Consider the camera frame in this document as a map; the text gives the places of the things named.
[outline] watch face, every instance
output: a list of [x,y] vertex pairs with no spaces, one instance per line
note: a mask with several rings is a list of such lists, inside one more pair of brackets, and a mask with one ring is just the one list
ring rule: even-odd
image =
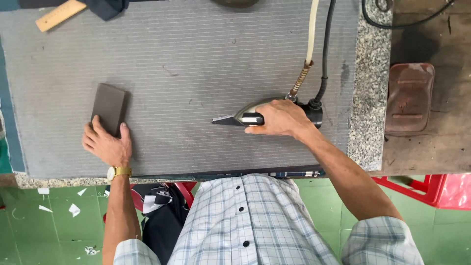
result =
[[108,173],[106,174],[109,181],[112,181],[114,178],[114,167],[110,167],[108,169]]

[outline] shirt sleeve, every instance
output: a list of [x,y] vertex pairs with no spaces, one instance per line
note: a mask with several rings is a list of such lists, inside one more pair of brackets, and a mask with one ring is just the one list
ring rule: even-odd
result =
[[388,216],[356,223],[343,248],[342,262],[345,265],[423,265],[409,227]]
[[161,265],[157,255],[139,239],[128,239],[118,244],[114,265]]

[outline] wristwatch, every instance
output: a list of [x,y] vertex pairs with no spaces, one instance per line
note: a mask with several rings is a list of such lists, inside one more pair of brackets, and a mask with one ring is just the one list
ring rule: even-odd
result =
[[130,167],[110,167],[108,169],[108,173],[106,174],[106,177],[108,178],[109,181],[112,181],[114,177],[117,175],[128,175],[129,177],[132,176],[132,169]]

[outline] hand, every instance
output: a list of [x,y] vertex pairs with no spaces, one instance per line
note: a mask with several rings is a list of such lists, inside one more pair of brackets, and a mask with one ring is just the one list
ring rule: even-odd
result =
[[301,107],[288,99],[273,100],[255,111],[263,115],[265,125],[247,127],[246,133],[289,135],[298,138],[299,133],[306,128],[316,129]]
[[98,115],[93,117],[92,123],[93,129],[90,126],[90,122],[85,124],[85,132],[82,137],[83,148],[110,166],[129,167],[132,144],[127,125],[121,123],[121,139],[118,139],[103,129]]

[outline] white hose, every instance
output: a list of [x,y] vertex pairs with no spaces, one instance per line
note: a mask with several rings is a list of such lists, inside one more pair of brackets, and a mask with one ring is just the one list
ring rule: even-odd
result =
[[308,54],[306,55],[306,65],[312,61],[312,52],[314,50],[314,34],[316,33],[316,16],[319,0],[312,0],[311,15],[309,16],[309,36],[308,36]]

